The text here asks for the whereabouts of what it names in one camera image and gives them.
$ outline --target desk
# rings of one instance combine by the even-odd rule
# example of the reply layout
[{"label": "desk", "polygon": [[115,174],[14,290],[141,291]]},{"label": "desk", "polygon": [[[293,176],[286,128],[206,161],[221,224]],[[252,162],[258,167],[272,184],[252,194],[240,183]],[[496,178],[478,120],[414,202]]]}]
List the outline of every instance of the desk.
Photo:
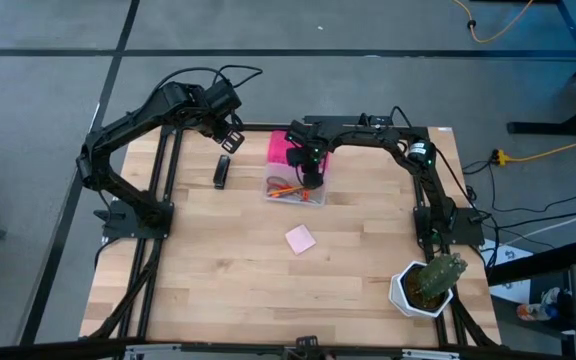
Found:
[{"label": "desk", "polygon": [[[429,134],[453,169],[460,169],[452,131],[431,128]],[[245,136],[232,155],[226,189],[215,190],[222,150],[197,133],[184,134],[174,222],[164,242],[147,338],[289,345],[317,335],[324,345],[436,346],[432,320],[407,318],[387,299],[390,277],[424,258],[415,241],[410,175],[381,149],[342,147],[331,157],[324,207],[267,202],[261,181],[270,133]],[[128,148],[122,176],[137,187],[148,186],[158,139],[154,131]],[[465,206],[442,162],[438,172],[446,193]],[[295,256],[284,234],[300,224],[317,245]],[[102,253],[82,335],[96,330],[123,296],[134,247],[134,240],[125,240]],[[499,342],[481,260],[466,246],[452,251],[469,263],[458,282],[462,302]],[[138,298],[129,334],[135,334],[140,303]],[[450,311],[444,314],[455,342]]]}]

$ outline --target clear plastic container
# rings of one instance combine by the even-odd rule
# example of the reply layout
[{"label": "clear plastic container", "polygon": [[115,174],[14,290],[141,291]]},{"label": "clear plastic container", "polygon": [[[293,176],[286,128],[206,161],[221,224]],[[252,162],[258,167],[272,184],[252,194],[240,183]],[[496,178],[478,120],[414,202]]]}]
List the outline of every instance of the clear plastic container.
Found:
[{"label": "clear plastic container", "polygon": [[[303,200],[303,196],[299,194],[287,194],[279,197],[273,197],[268,195],[269,187],[270,191],[275,190],[273,184],[279,185],[290,185],[290,186],[301,186],[299,180],[297,179],[297,171],[294,167],[277,164],[268,163],[266,164],[266,172],[264,174],[264,180],[262,182],[262,194],[264,199],[268,201],[285,202],[290,204],[300,204],[300,205],[310,205],[310,206],[322,206],[326,203],[326,178],[328,174],[324,174],[324,184],[314,190],[308,191],[308,200]],[[299,178],[303,179],[303,174],[299,171]]]}]

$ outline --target potted cactus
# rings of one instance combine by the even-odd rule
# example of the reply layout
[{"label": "potted cactus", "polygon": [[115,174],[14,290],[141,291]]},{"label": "potted cactus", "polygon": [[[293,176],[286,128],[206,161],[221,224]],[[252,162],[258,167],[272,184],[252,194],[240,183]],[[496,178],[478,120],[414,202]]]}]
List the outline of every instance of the potted cactus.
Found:
[{"label": "potted cactus", "polygon": [[459,254],[441,255],[426,265],[413,261],[390,281],[390,302],[406,316],[437,317],[452,299],[468,264]]}]

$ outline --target plastic bin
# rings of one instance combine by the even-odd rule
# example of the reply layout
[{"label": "plastic bin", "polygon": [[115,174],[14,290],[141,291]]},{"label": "plastic bin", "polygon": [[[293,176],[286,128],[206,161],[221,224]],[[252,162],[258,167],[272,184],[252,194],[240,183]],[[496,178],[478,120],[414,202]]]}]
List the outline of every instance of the plastic bin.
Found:
[{"label": "plastic bin", "polygon": [[[303,179],[303,174],[299,171],[299,178]],[[284,165],[284,164],[277,164],[277,163],[268,163],[266,164],[266,171],[264,174],[264,179],[262,182],[262,194],[264,199],[268,201],[276,201],[276,202],[284,202],[290,204],[299,204],[299,205],[310,205],[310,206],[322,206],[326,203],[326,177],[327,174],[324,174],[324,184],[317,189],[308,190],[310,195],[308,201],[303,201],[300,196],[298,195],[286,195],[280,197],[272,197],[268,195],[268,185],[269,182],[277,181],[279,183],[287,183],[287,185],[291,186],[300,186],[299,180],[297,179],[297,171],[294,167]]]}]

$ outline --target cactus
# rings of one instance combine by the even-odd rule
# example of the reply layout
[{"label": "cactus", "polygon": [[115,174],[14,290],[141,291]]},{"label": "cactus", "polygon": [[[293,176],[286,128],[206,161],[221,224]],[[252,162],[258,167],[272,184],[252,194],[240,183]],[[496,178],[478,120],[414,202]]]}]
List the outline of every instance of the cactus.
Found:
[{"label": "cactus", "polygon": [[438,256],[419,272],[419,291],[428,301],[453,287],[468,263],[459,254]]}]

